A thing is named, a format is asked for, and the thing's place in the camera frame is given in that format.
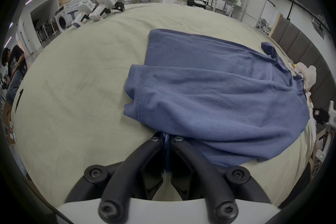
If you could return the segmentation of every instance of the ceiling light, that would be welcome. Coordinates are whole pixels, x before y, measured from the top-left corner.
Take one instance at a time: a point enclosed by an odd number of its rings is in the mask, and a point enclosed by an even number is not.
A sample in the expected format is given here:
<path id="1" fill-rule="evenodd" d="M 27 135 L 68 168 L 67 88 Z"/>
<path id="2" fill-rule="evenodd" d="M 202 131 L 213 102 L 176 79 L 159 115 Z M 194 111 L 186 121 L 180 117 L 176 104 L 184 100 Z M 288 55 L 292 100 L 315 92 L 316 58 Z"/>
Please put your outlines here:
<path id="1" fill-rule="evenodd" d="M 28 4 L 28 3 L 31 2 L 31 1 L 33 1 L 33 0 L 29 0 L 26 4 Z"/>
<path id="2" fill-rule="evenodd" d="M 7 46 L 8 42 L 11 40 L 12 37 L 8 38 L 6 44 L 4 45 L 4 48 Z"/>

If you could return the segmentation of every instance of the table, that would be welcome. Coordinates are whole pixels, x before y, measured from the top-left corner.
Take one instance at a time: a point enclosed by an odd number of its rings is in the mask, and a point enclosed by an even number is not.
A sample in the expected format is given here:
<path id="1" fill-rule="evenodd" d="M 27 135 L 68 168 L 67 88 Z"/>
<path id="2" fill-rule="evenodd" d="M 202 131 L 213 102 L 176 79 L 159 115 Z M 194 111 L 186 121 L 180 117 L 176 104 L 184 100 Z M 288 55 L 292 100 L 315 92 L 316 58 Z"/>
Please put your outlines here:
<path id="1" fill-rule="evenodd" d="M 234 9 L 235 6 L 237 6 L 237 7 L 241 7 L 241 6 L 239 6 L 239 5 L 237 5 L 237 4 L 233 3 L 233 2 L 230 2 L 230 1 L 228 1 L 228 0 L 224 0 L 224 1 L 225 1 L 225 4 L 224 4 L 224 7 L 223 7 L 223 11 L 222 11 L 222 14 L 223 14 L 223 15 L 226 14 L 225 11 L 224 11 L 226 5 L 232 7 L 231 10 L 230 10 L 230 13 L 229 13 L 229 17 L 232 17 L 232 12 L 233 12 L 233 9 Z"/>
<path id="2" fill-rule="evenodd" d="M 206 8 L 212 11 L 216 11 L 217 1 L 218 0 L 208 0 Z"/>

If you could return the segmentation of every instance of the cable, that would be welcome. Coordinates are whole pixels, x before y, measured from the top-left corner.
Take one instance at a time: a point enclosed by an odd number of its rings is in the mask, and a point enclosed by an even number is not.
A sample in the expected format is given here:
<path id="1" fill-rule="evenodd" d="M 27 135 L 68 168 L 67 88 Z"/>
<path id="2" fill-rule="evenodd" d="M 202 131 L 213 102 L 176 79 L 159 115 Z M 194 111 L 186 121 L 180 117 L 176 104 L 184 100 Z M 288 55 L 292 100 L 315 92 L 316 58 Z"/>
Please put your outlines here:
<path id="1" fill-rule="evenodd" d="M 291 8 L 289 9 L 289 13 L 288 13 L 288 16 L 287 16 L 287 20 L 289 20 L 289 21 L 291 21 L 291 19 L 289 18 L 289 16 L 290 16 L 290 14 L 291 14 L 293 5 L 294 5 L 294 0 L 292 0 L 292 5 L 291 5 Z"/>

